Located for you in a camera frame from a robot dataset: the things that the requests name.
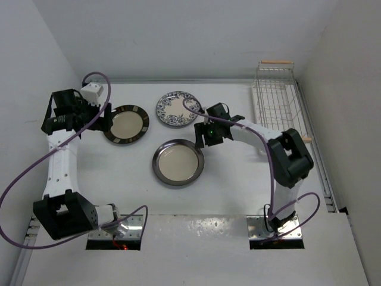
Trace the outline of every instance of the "robotic arm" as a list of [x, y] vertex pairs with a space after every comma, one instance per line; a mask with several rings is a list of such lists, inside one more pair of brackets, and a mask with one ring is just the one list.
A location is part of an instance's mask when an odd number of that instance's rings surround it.
[[[54, 92], [51, 95], [41, 129], [47, 134], [49, 149], [74, 135], [99, 112], [98, 98], [103, 91], [91, 82], [81, 89]], [[52, 100], [56, 105], [51, 117]], [[108, 131], [112, 126], [111, 104], [90, 130]], [[99, 228], [118, 218], [115, 205], [94, 206], [81, 195], [77, 183], [77, 149], [80, 137], [74, 138], [49, 158], [48, 181], [42, 200], [33, 204], [33, 212], [48, 234], [59, 240]]]
[[[225, 110], [222, 103], [208, 108], [206, 112], [209, 116], [225, 119], [230, 122], [239, 122], [262, 134], [262, 137], [265, 139], [270, 150], [274, 178], [276, 180], [272, 213], [269, 214], [271, 218], [269, 225], [274, 231], [277, 231], [278, 228], [282, 227], [295, 216], [295, 207], [292, 204], [279, 212], [275, 217], [272, 217], [272, 214], [277, 213], [287, 203], [296, 200], [303, 179], [308, 176], [309, 171], [314, 166], [314, 162], [300, 134], [295, 129], [280, 132], [265, 128], [245, 120], [240, 115], [230, 117], [229, 112]], [[194, 127], [197, 148], [203, 148], [204, 141], [207, 146], [221, 144], [223, 143], [223, 138], [263, 148], [263, 142], [258, 136], [247, 128], [236, 126], [233, 123], [228, 124], [206, 119], [203, 123], [195, 124]]]

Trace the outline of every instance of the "blue and white plate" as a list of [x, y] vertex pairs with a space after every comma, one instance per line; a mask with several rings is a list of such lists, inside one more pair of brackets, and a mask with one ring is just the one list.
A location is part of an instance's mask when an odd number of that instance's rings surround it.
[[187, 111], [183, 106], [186, 98], [186, 106], [191, 110], [198, 111], [200, 105], [196, 98], [185, 91], [173, 91], [165, 94], [156, 105], [156, 114], [161, 121], [170, 126], [184, 126], [197, 118], [197, 114]]

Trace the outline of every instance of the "plate rim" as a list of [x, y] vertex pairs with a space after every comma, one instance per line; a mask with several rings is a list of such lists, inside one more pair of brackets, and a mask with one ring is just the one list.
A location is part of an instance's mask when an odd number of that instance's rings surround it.
[[144, 134], [146, 134], [148, 127], [149, 127], [149, 116], [148, 116], [148, 113], [143, 108], [141, 108], [140, 106], [133, 105], [133, 104], [126, 104], [126, 105], [118, 106], [117, 108], [115, 108], [111, 111], [111, 120], [113, 120], [116, 115], [123, 113], [123, 112], [128, 112], [128, 111], [134, 112], [142, 118], [142, 120], [143, 120], [142, 129], [139, 131], [138, 134], [136, 134], [135, 136], [132, 136], [130, 138], [119, 138], [111, 132], [111, 128], [110, 128], [109, 131], [105, 131], [105, 132], [103, 132], [103, 134], [112, 143], [123, 144], [123, 145], [131, 144], [131, 143], [136, 142], [141, 137], [143, 137]]
[[198, 100], [197, 100], [197, 98], [196, 98], [193, 94], [190, 94], [189, 92], [186, 92], [186, 91], [171, 91], [171, 92], [168, 92], [168, 93], [164, 94], [164, 95], [157, 101], [156, 106], [155, 106], [155, 112], [156, 112], [156, 115], [157, 115], [157, 117], [159, 118], [159, 120], [160, 120], [161, 122], [163, 122], [164, 124], [166, 124], [166, 125], [168, 125], [168, 126], [171, 126], [171, 127], [184, 127], [184, 126], [187, 126], [187, 125], [191, 124], [193, 121], [195, 121], [196, 118], [198, 117], [198, 115], [196, 114], [195, 118], [194, 118], [193, 120], [189, 121], [188, 123], [185, 123], [185, 124], [182, 124], [182, 125], [172, 125], [172, 124], [170, 124], [170, 123], [168, 123], [168, 122], [163, 121], [163, 120], [160, 118], [160, 116], [159, 116], [159, 114], [158, 114], [158, 112], [157, 112], [157, 111], [158, 111], [158, 109], [157, 109], [157, 105], [159, 104], [159, 102], [160, 102], [164, 97], [168, 96], [169, 94], [175, 93], [175, 92], [179, 92], [179, 93], [181, 93], [181, 94], [189, 94], [192, 98], [195, 99], [196, 103], [198, 104]]
[[[184, 181], [173, 181], [173, 180], [165, 177], [163, 175], [163, 173], [161, 173], [160, 168], [159, 168], [159, 159], [160, 159], [162, 153], [166, 149], [173, 147], [173, 146], [176, 146], [176, 145], [187, 146], [196, 154], [197, 159], [198, 159], [198, 165], [197, 165], [196, 171], [193, 173], [193, 175], [189, 179], [184, 180]], [[189, 141], [186, 139], [172, 139], [172, 140], [169, 140], [169, 141], [161, 144], [156, 149], [154, 156], [152, 158], [152, 168], [154, 170], [155, 175], [159, 178], [159, 180], [161, 182], [164, 182], [165, 184], [171, 185], [171, 186], [185, 186], [191, 182], [194, 182], [195, 180], [198, 179], [198, 177], [200, 177], [202, 171], [204, 170], [204, 164], [205, 164], [204, 153], [202, 153], [201, 149], [196, 148], [196, 145], [192, 141]]]

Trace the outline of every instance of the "floral pattern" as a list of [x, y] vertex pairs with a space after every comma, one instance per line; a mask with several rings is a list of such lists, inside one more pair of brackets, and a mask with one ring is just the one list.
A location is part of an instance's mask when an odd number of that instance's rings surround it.
[[194, 121], [197, 118], [197, 114], [189, 113], [183, 107], [179, 109], [178, 114], [167, 114], [168, 109], [166, 111], [166, 108], [168, 106], [172, 106], [172, 103], [175, 100], [181, 101], [182, 105], [184, 98], [186, 98], [185, 103], [191, 110], [198, 111], [201, 108], [201, 106], [198, 104], [196, 98], [193, 95], [185, 91], [169, 92], [168, 94], [165, 94], [162, 98], [160, 98], [160, 100], [157, 102], [156, 113], [159, 119], [170, 126], [184, 126]]

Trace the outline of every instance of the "metal wire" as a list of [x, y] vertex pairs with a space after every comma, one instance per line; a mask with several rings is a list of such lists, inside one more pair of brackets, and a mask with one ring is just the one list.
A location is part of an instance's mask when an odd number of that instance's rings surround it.
[[295, 128], [307, 136], [294, 64], [261, 64], [252, 84], [255, 122], [279, 131]]

